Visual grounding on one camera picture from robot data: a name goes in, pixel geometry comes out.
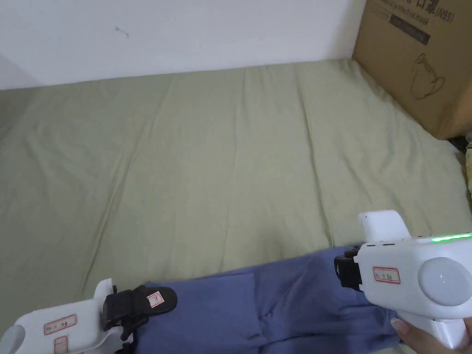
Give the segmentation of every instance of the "white handheld device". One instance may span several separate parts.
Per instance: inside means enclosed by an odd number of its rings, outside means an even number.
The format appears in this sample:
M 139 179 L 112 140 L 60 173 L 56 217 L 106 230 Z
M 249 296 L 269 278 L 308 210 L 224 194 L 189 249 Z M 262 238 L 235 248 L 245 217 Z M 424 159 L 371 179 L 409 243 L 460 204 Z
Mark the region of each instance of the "white handheld device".
M 450 349 L 469 345 L 472 234 L 411 237 L 396 211 L 359 215 L 367 236 L 354 263 L 359 289 L 378 306 L 425 330 Z
M 100 315 L 111 279 L 101 281 L 93 299 L 37 310 L 20 317 L 0 341 L 0 354 L 112 354 L 132 343 L 123 341 L 122 327 L 100 328 Z
M 1 338 L 0 354 L 133 354 L 133 332 L 176 306 L 169 287 L 118 292 L 111 279 L 103 280 L 91 300 L 20 317 Z

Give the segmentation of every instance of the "blue pants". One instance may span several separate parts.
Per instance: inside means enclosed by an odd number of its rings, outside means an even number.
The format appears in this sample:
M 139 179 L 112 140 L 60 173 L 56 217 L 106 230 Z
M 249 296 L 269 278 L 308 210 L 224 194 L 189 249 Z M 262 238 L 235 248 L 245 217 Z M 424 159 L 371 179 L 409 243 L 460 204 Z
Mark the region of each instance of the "blue pants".
M 177 308 L 138 330 L 136 354 L 363 354 L 400 342 L 394 311 L 342 288 L 345 248 L 168 286 Z

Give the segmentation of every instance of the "bed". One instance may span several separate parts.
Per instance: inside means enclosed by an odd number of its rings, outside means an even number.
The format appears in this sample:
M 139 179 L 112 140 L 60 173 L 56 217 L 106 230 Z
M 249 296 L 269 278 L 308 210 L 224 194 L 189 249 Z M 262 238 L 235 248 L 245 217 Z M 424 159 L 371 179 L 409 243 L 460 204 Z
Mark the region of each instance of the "bed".
M 0 91 L 0 112 L 0 332 L 104 278 L 360 243 L 364 211 L 472 229 L 464 156 L 351 59 Z

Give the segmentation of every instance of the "hand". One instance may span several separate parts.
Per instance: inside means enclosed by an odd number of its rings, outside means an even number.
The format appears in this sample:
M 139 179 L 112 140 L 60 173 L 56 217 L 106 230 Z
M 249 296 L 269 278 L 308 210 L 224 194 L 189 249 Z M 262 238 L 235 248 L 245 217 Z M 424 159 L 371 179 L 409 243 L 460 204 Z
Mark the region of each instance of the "hand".
M 472 337 L 472 318 L 464 319 L 465 326 Z M 472 354 L 472 346 L 464 350 L 451 350 L 444 347 L 429 333 L 399 319 L 392 320 L 392 326 L 400 338 L 418 354 Z

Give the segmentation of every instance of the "white wall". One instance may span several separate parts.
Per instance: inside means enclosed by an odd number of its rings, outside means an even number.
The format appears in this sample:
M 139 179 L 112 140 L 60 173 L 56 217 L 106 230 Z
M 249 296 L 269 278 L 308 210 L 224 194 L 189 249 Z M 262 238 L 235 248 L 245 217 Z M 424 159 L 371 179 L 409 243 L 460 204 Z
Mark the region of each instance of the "white wall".
M 0 88 L 350 57 L 364 4 L 2 0 Z

